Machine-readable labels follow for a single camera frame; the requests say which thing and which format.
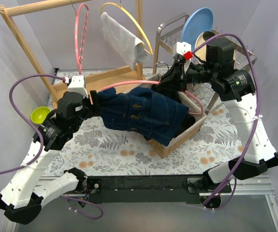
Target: white towel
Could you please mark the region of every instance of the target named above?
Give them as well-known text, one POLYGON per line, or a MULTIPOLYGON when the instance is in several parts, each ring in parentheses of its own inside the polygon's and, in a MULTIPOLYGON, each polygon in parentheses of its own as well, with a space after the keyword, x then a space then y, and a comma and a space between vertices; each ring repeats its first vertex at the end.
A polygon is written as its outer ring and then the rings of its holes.
POLYGON ((144 50, 142 40, 120 25, 106 12, 101 14, 101 22, 105 41, 112 45, 131 70, 135 70, 136 63, 145 64, 148 62, 148 55, 144 50))

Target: green bowl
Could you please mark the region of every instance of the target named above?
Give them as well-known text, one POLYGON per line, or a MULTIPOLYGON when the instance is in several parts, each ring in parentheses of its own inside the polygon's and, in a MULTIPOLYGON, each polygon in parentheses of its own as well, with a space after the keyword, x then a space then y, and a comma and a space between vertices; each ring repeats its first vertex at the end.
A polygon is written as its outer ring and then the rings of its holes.
POLYGON ((48 113, 51 110, 49 108, 47 108, 46 106, 40 106, 37 109, 35 109, 32 113, 31 113, 31 121, 35 124, 41 124, 44 122, 46 116, 48 115, 48 113))

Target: floral pattern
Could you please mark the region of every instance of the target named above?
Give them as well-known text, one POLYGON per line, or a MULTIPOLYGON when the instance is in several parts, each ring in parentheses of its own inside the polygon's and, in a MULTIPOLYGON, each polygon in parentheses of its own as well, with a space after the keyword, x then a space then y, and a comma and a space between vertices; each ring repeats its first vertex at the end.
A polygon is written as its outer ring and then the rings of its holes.
MULTIPOLYGON (((88 75, 97 72, 83 72, 88 75)), ((77 72, 59 72, 71 77, 77 72)), ((144 69, 148 79, 151 69, 144 69)), ((207 107, 214 95, 209 84, 190 90, 207 107)), ((61 176, 64 170, 77 167, 87 175, 156 175, 201 174, 203 171, 235 158, 243 147, 228 110, 221 106, 210 113, 200 131, 165 159, 161 159, 144 137, 135 132, 105 128, 100 117, 83 122, 49 164, 44 176, 61 176)))

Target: laundry basket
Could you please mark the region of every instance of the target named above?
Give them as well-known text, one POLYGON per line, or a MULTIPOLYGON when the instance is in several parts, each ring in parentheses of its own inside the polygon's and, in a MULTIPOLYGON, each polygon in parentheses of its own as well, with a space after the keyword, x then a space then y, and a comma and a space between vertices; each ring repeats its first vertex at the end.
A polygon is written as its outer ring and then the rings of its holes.
MULTIPOLYGON (((150 81, 159 81, 161 78, 161 74, 157 73, 153 75, 149 80, 150 81)), ((141 84, 137 87, 146 87, 151 88, 151 84, 141 84)), ((183 105, 189 107, 192 112, 200 113, 201 109, 191 101, 184 93, 179 92, 179 97, 183 105)), ((193 137, 199 130, 204 121, 206 120, 206 114, 203 115, 194 115, 196 122, 191 127, 189 127, 186 131, 181 133, 176 138, 173 138, 168 146, 164 146, 160 143, 158 143, 156 140, 151 139, 149 140, 149 143, 155 148, 157 154, 164 159, 167 157, 172 151, 177 149, 180 145, 182 145, 185 141, 187 141, 189 138, 193 137)))

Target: blue denim garment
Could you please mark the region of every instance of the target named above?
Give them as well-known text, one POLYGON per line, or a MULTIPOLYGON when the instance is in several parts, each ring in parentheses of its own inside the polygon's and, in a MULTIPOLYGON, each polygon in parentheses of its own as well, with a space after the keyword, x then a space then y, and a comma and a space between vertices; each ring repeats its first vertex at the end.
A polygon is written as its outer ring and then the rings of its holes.
POLYGON ((149 88, 136 87, 128 94, 115 88, 98 93, 105 127, 135 131, 167 146, 178 130, 188 107, 149 88))

